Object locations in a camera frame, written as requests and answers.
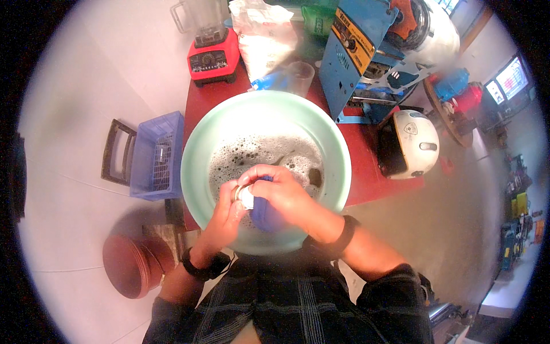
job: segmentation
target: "hand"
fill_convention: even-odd
[[[236,180],[222,184],[214,214],[189,253],[191,263],[198,269],[208,267],[212,257],[237,238],[239,222],[246,210],[241,201],[231,203],[231,191],[236,186]]]
[[[256,180],[263,176],[273,177],[273,182]],[[317,203],[285,167],[256,165],[243,173],[238,183],[253,183],[249,188],[250,193],[267,199],[290,225],[304,228],[305,221],[314,216]]]

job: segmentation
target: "person's right hand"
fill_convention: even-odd
[[[263,176],[273,177],[273,182],[257,181]],[[250,193],[267,199],[290,225],[301,227],[306,219],[315,215],[317,203],[285,167],[256,165],[243,173],[238,183],[239,185],[253,183],[249,187]]]

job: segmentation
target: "person's left hand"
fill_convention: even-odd
[[[239,222],[246,210],[241,201],[231,203],[231,191],[236,186],[237,181],[232,180],[220,187],[214,214],[190,252],[194,267],[207,267],[216,253],[237,238]]]

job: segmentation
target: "red blender base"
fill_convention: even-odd
[[[228,29],[225,40],[216,45],[196,48],[193,42],[187,54],[191,79],[197,87],[217,81],[232,84],[237,78],[235,69],[239,57],[237,34],[233,29]]]

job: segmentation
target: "blender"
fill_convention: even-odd
[[[184,27],[176,9],[183,7],[188,24]],[[239,46],[237,34],[223,25],[219,0],[180,0],[170,8],[172,19],[182,34],[194,31],[195,40],[187,54],[191,79],[197,87],[237,78]]]

